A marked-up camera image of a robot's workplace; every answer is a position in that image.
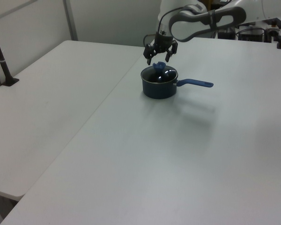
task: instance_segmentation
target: black device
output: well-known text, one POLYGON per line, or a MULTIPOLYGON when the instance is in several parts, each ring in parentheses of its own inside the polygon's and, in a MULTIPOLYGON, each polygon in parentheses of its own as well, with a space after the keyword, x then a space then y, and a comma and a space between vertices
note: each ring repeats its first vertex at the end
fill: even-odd
POLYGON ((9 69, 7 67, 7 64, 6 64, 5 58, 3 56, 1 48, 0 48, 0 65, 1 65, 2 70, 4 72, 4 75, 5 75, 5 82, 2 83, 1 85, 10 87, 10 86, 14 85, 15 83, 17 83, 19 81, 19 79, 13 78, 11 76, 11 74, 9 72, 9 69))
POLYGON ((235 40, 235 37, 236 37, 236 33, 234 27, 230 27, 225 30, 219 30, 217 32, 218 39, 235 40))
POLYGON ((258 27, 239 27, 238 40, 262 42, 263 30, 256 29, 258 27))

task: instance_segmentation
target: blue object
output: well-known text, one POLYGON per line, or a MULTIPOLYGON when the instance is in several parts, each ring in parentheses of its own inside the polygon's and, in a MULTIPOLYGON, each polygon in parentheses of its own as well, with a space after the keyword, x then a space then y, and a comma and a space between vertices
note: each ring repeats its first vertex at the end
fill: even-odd
POLYGON ((198 86, 202 86, 202 87, 207 87, 207 88, 212 88, 213 87, 213 83, 209 83, 209 82, 205 82, 205 81, 197 81, 197 80, 193 80, 193 79, 185 79, 185 80, 181 80, 177 82, 177 87, 181 87, 185 84, 193 84, 193 85, 198 85, 198 86))
POLYGON ((163 69, 165 68, 164 62, 153 63, 153 68, 157 73, 162 73, 163 69))

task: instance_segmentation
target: dark blue saucepan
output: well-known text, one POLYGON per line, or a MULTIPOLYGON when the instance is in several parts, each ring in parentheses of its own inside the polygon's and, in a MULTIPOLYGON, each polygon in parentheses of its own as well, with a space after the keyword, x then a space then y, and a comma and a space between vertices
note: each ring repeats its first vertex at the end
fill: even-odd
POLYGON ((164 62, 153 63, 141 72, 142 87, 145 95, 154 99, 169 98, 176 94, 177 87, 193 84, 211 88, 213 83, 185 79, 178 81, 178 73, 173 67, 166 66, 164 62))

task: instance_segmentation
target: blue handle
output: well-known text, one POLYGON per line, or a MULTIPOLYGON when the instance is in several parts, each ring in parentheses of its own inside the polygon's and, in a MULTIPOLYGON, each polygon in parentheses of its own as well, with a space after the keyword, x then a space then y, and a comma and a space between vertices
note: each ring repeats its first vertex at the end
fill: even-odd
POLYGON ((177 82, 177 87, 181 87, 185 84, 193 84, 193 85, 198 85, 202 87, 207 87, 207 88, 212 88, 214 86, 213 83, 205 82, 205 81, 197 81, 193 79, 185 79, 177 82))

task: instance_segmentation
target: pot rim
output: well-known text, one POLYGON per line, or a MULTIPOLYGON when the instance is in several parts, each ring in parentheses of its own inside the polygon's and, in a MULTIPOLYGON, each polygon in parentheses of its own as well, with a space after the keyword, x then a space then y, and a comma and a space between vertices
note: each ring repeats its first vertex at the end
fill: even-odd
POLYGON ((141 76, 141 79, 142 79, 143 81, 147 82, 147 83, 152 83, 152 84, 165 84, 165 83, 171 83, 171 82, 173 82, 175 79, 177 79, 177 78, 178 78, 178 73, 176 74, 176 76, 175 76, 174 79, 172 79, 172 80, 170 80, 170 81, 167 81, 167 82, 163 82, 163 83, 150 82, 150 81, 145 80, 145 79, 142 77, 142 76, 143 76, 143 72, 140 74, 140 76, 141 76))

